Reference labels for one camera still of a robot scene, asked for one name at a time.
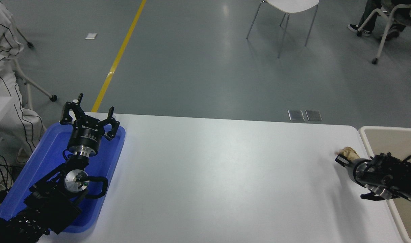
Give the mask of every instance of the metal floor plate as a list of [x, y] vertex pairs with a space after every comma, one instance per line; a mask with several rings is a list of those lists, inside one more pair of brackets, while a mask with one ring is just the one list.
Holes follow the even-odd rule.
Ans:
[[298, 122], [302, 122], [304, 121], [304, 115], [303, 112], [301, 110], [288, 110], [288, 114], [289, 114], [289, 119], [291, 121], [298, 121]]
[[306, 110], [306, 116], [307, 116], [307, 120], [310, 120], [313, 122], [323, 121], [323, 118], [321, 117], [319, 110]]

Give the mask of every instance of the metal chair frame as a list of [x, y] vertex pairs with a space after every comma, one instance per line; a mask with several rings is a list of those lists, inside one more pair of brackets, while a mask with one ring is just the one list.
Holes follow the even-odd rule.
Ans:
[[[253, 18], [252, 24], [250, 25], [249, 32], [247, 33], [246, 39], [249, 38], [250, 31], [252, 30], [253, 23], [254, 23], [255, 20], [256, 20], [256, 16], [258, 15], [258, 12], [259, 12], [259, 9], [261, 8], [261, 4], [262, 4], [262, 3], [267, 3], [267, 1], [266, 1], [266, 0], [263, 0], [263, 1], [261, 1], [261, 3], [259, 4], [258, 10], [256, 10], [255, 17]], [[318, 11], [318, 4], [315, 5], [315, 7], [316, 7], [316, 8], [315, 8], [315, 14], [313, 14], [312, 23], [310, 24], [309, 33], [307, 34], [307, 38], [306, 38], [306, 42], [304, 43], [304, 46], [307, 46], [307, 41], [309, 40], [310, 32], [312, 31], [313, 22], [315, 21], [316, 12]], [[282, 23], [283, 23], [283, 21], [284, 21], [284, 19], [285, 19], [285, 16], [287, 16], [287, 21], [286, 21], [286, 24], [285, 24], [284, 34], [283, 34], [283, 36], [282, 36], [281, 46], [279, 47], [278, 58], [280, 58], [281, 52], [282, 52], [282, 48], [283, 48], [283, 46], [284, 46], [285, 35], [286, 35], [286, 31], [287, 31], [287, 28], [288, 28], [288, 22], [289, 22], [289, 15], [290, 15], [289, 13], [285, 12], [285, 13], [284, 13], [284, 16], [283, 16], [283, 18], [282, 18], [281, 24], [279, 25], [279, 26], [282, 27]]]

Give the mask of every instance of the person's leg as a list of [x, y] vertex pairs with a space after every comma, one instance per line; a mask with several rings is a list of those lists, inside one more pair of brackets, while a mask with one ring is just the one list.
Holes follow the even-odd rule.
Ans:
[[[367, 0], [363, 15], [360, 19], [360, 22], [358, 23], [358, 26], [361, 26], [364, 23], [364, 21], [369, 17], [370, 13], [372, 13], [374, 9], [378, 8], [381, 8], [381, 0]], [[375, 28], [377, 16], [378, 14], [372, 16], [372, 18], [366, 23], [363, 29], [369, 32], [373, 31]]]
[[14, 98], [14, 104], [0, 122], [0, 129], [17, 137], [23, 152], [30, 156], [43, 134], [43, 124], [36, 112], [21, 106], [22, 95], [10, 66], [0, 73], [0, 96]]

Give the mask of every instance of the black shoe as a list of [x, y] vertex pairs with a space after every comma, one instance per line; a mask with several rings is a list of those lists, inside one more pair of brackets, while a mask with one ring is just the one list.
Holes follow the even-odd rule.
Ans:
[[[358, 32], [358, 25], [348, 25], [348, 29], [354, 33]], [[368, 37], [372, 34], [372, 31], [367, 31], [365, 29], [361, 30], [361, 34], [365, 37]]]
[[386, 41], [389, 41], [393, 38], [397, 38], [400, 35], [400, 31], [398, 29], [389, 29], [389, 32], [387, 32], [387, 36], [386, 36]]

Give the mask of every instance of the white bin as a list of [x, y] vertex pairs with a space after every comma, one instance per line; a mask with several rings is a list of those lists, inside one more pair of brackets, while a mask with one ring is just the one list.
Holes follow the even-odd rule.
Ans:
[[[362, 127], [359, 132], [369, 156], [391, 152], [392, 156], [403, 160], [411, 155], [411, 129]], [[411, 243], [411, 202], [397, 198], [387, 203], [401, 237], [404, 242]]]

